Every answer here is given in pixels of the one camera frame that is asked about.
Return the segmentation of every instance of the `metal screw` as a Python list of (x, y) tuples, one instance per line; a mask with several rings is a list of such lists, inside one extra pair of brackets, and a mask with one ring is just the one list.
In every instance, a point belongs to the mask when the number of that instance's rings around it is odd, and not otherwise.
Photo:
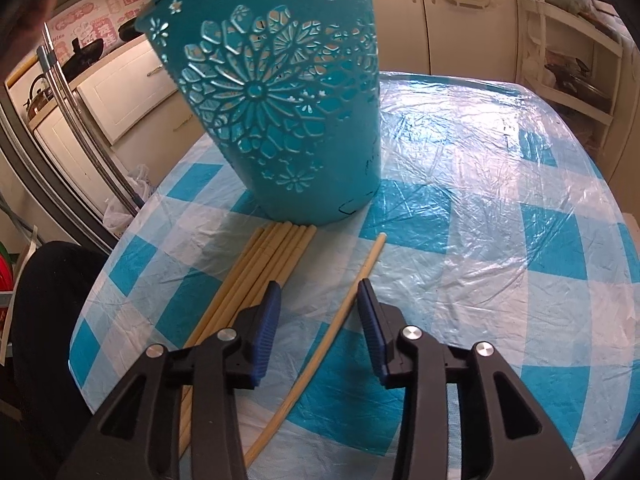
[(220, 341), (233, 341), (236, 336), (238, 336), (238, 332), (233, 328), (223, 328), (218, 332), (218, 339), (220, 339)]
[(420, 339), (422, 337), (422, 330), (417, 326), (409, 325), (402, 329), (402, 335), (411, 340)]
[(162, 345), (151, 345), (149, 348), (146, 349), (145, 352), (147, 357), (151, 357), (152, 359), (155, 359), (156, 357), (160, 357), (162, 354), (164, 354), (164, 347)]
[(491, 343), (482, 341), (476, 345), (476, 352), (478, 352), (482, 357), (489, 357), (494, 353), (494, 346), (492, 346)]

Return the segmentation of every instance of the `blue gripper pad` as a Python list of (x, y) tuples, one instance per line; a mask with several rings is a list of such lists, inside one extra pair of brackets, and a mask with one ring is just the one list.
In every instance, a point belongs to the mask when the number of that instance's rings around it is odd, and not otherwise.
[(278, 320), (280, 319), (280, 286), (276, 282), (270, 282), (260, 304), (260, 320), (252, 338), (251, 351), (248, 360), (253, 364), (251, 381), (254, 386), (260, 384), (260, 380), (267, 373), (273, 339), (276, 335)]
[(373, 307), (375, 298), (371, 298), (367, 286), (363, 281), (358, 284), (358, 293), (356, 295), (356, 303), (358, 305), (358, 313), (364, 330), (364, 337), (369, 348), (369, 358), (373, 373), (380, 379), (380, 383), (384, 384), (389, 374), (386, 366), (386, 350), (385, 339), (380, 329), (380, 322)]

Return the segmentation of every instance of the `kettle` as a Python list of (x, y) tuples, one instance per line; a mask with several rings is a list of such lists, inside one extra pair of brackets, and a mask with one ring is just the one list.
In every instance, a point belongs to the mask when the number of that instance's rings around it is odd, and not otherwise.
[(40, 110), (42, 110), (49, 101), (51, 101), (51, 98), (53, 97), (53, 92), (51, 91), (51, 88), (49, 88), (49, 86), (46, 86), (44, 90), (39, 89), (36, 92), (36, 95), (33, 95), (33, 89), (40, 79), (45, 79), (45, 75), (40, 74), (39, 76), (37, 76), (37, 78), (34, 79), (31, 83), (31, 88), (29, 88), (29, 99), (25, 103), (25, 106), (27, 107), (28, 121), (31, 121), (36, 116), (36, 114)]

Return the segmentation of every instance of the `plastic table cover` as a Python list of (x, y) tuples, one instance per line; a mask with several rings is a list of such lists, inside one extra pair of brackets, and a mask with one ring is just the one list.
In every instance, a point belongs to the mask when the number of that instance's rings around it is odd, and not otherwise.
[[(284, 288), (267, 376), (237, 392), (243, 445), (280, 405), (386, 232), (371, 275), (380, 300), (441, 342), (494, 343), (593, 478), (640, 411), (640, 265), (609, 188), (554, 110), (517, 85), (387, 73), (381, 102), (380, 190), (318, 230)], [(183, 345), (266, 222), (200, 139), (86, 300), (70, 369), (91, 410), (147, 345)], [(352, 313), (250, 478), (390, 478), (402, 397), (377, 383)], [(455, 390), (449, 404), (456, 478)]]

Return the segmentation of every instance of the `white cabinet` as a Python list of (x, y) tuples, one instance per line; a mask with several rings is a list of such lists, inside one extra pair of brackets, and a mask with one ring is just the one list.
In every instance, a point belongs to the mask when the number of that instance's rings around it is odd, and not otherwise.
[(640, 218), (640, 120), (636, 116), (620, 160), (609, 180), (609, 187), (620, 210)]
[(103, 214), (113, 193), (84, 154), (59, 108), (38, 125), (34, 135), (58, 170), (68, 176), (69, 185)]
[(105, 63), (78, 85), (82, 100), (111, 144), (175, 91), (147, 40)]
[(380, 70), (430, 72), (422, 0), (373, 0)]
[(157, 186), (203, 134), (200, 121), (176, 92), (134, 124), (111, 148), (129, 171), (146, 164), (149, 182)]
[(517, 0), (497, 0), (484, 9), (424, 0), (424, 7), (432, 74), (515, 81)]

